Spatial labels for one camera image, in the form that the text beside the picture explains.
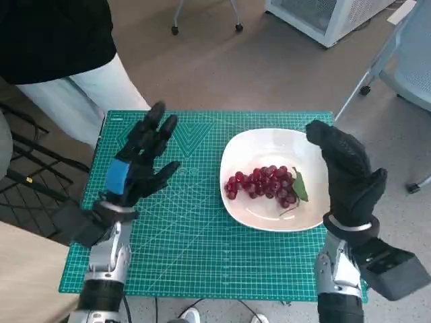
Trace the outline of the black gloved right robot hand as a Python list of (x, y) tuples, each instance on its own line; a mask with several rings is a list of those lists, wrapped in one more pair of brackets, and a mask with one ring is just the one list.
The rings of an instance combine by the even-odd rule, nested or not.
[(363, 144), (334, 126), (314, 120), (306, 125), (306, 138), (320, 147), (326, 162), (334, 218), (346, 227), (370, 222), (385, 191), (387, 171), (372, 170)]

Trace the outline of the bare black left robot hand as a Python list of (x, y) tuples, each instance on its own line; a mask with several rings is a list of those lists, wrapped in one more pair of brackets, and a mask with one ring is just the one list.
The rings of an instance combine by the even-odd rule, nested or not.
[(158, 172), (154, 169), (155, 159), (165, 152), (178, 122), (175, 114), (162, 121), (165, 111), (165, 103), (157, 102), (127, 135), (124, 147), (115, 155), (106, 173), (106, 202), (134, 207), (139, 199), (165, 188), (180, 167), (179, 161), (172, 161)]

